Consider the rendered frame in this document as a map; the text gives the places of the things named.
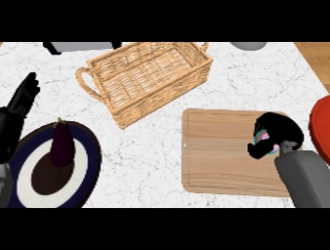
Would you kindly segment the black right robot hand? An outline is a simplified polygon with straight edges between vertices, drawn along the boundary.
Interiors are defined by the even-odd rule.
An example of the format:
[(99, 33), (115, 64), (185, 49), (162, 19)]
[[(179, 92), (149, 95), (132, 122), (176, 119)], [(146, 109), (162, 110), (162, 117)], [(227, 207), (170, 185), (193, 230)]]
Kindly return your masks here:
[(304, 142), (304, 132), (297, 122), (283, 114), (266, 112), (255, 121), (254, 137), (257, 132), (267, 130), (270, 139), (258, 144), (248, 145), (249, 155), (255, 159), (261, 159), (275, 149), (275, 145), (283, 148), (283, 142), (289, 143), (289, 150), (298, 150)]

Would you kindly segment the grey and black appliance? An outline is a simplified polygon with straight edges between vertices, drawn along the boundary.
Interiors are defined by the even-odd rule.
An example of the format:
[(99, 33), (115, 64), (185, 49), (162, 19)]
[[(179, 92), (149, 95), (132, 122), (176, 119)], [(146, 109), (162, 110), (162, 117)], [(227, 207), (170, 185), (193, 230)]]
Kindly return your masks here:
[(118, 49), (121, 42), (45, 42), (43, 47), (52, 55), (61, 55), (64, 52)]

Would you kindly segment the pale wooden cutting board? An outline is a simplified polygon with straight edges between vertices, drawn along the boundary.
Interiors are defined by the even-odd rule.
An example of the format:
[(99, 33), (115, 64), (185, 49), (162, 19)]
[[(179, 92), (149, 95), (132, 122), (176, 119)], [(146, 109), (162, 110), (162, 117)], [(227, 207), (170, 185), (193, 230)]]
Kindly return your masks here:
[(275, 159), (248, 153), (263, 111), (186, 109), (182, 118), (182, 183), (189, 192), (289, 197)]

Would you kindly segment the dark blue and white plate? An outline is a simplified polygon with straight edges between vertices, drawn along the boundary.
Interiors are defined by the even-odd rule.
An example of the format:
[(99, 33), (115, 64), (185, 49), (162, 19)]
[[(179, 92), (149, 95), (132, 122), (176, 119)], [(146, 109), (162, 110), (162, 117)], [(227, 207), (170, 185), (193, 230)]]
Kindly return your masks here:
[(11, 208), (81, 208), (90, 198), (102, 164), (99, 139), (81, 123), (68, 121), (68, 126), (76, 158), (64, 167), (50, 160), (53, 124), (36, 129), (20, 142), (11, 160), (15, 180)]

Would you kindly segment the dark purple eggplant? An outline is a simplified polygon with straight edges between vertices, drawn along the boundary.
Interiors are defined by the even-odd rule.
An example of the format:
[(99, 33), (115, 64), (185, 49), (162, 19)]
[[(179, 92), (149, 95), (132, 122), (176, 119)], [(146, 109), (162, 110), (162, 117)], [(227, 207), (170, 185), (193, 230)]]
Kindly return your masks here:
[(58, 118), (53, 126), (53, 142), (50, 149), (50, 161), (56, 167), (65, 167), (76, 158), (76, 143), (67, 121)]

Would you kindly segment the pale grey round object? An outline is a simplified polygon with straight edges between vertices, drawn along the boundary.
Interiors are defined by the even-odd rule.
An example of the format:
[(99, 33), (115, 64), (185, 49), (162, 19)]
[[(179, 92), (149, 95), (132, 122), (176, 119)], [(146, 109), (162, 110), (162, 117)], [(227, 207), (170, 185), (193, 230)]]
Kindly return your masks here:
[(266, 46), (266, 42), (232, 42), (232, 44), (244, 51), (258, 51)]

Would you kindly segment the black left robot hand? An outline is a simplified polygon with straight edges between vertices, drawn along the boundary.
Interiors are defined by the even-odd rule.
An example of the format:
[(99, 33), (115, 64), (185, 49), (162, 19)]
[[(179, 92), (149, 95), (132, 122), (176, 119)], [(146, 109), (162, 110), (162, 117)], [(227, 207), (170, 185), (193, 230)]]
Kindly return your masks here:
[(0, 107), (0, 164), (6, 163), (14, 157), (39, 92), (39, 81), (36, 80), (36, 73), (31, 72), (21, 83), (9, 104)]

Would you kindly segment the pink and teal cupcake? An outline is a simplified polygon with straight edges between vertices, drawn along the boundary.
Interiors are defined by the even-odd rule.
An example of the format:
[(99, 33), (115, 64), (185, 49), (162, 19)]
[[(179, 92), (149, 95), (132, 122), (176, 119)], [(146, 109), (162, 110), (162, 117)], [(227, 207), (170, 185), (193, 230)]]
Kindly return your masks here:
[[(254, 137), (254, 143), (258, 144), (261, 141), (269, 140), (270, 135), (266, 129), (257, 132), (257, 136)], [(280, 150), (280, 146), (275, 145), (275, 149), (270, 151), (270, 154), (276, 154)]]

